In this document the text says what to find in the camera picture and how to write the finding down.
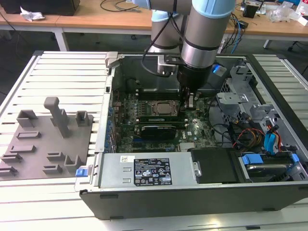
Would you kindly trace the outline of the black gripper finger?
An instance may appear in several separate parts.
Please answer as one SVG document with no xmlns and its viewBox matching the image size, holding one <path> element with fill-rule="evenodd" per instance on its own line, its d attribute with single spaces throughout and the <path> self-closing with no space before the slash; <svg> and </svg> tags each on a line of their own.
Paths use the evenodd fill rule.
<svg viewBox="0 0 308 231">
<path fill-rule="evenodd" d="M 197 101 L 199 100 L 200 92 L 193 93 L 191 92 L 189 94 L 189 109 L 196 109 L 197 107 Z"/>
<path fill-rule="evenodd" d="M 189 89 L 187 87 L 180 87 L 180 111 L 185 110 L 186 102 L 188 101 L 190 96 Z"/>
</svg>

